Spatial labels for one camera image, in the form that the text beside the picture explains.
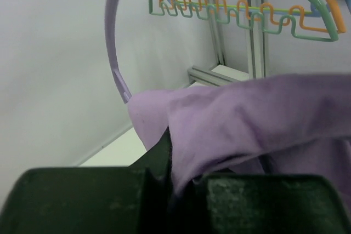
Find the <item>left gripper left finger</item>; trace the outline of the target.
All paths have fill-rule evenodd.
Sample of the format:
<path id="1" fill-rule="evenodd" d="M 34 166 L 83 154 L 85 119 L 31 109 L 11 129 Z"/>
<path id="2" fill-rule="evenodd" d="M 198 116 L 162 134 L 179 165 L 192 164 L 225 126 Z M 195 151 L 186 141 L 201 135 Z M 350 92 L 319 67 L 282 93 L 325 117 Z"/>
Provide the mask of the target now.
<path id="1" fill-rule="evenodd" d="M 36 168 L 18 178 L 1 233 L 166 233 L 169 131 L 127 167 Z"/>

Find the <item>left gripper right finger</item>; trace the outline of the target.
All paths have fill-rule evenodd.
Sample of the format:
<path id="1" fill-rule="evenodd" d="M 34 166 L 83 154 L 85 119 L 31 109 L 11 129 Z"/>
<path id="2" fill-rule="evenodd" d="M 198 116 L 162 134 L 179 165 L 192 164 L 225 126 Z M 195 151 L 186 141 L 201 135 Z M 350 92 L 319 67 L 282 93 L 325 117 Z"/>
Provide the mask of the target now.
<path id="1" fill-rule="evenodd" d="M 194 233 L 350 233 L 333 186 L 317 175 L 208 174 Z"/>

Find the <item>purple trousers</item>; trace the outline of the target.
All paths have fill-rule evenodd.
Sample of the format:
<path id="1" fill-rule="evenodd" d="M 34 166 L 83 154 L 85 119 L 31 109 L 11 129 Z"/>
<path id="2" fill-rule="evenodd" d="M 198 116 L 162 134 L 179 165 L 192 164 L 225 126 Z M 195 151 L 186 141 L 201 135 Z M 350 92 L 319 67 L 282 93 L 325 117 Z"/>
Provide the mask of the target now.
<path id="1" fill-rule="evenodd" d="M 237 173 L 319 174 L 350 199 L 350 75 L 282 75 L 222 87 L 152 90 L 128 112 L 146 149 L 165 131 L 172 180 Z"/>

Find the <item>purple clothes hanger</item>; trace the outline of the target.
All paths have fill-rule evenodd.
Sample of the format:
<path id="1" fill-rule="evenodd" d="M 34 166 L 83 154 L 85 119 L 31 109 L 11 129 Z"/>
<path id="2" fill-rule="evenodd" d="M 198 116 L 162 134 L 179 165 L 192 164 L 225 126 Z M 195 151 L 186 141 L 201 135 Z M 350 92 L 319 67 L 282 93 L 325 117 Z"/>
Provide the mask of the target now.
<path id="1" fill-rule="evenodd" d="M 132 94 L 120 73 L 117 60 L 115 26 L 118 2 L 119 0 L 106 0 L 104 14 L 105 43 L 115 85 L 123 102 L 126 104 L 127 102 L 129 102 Z"/>

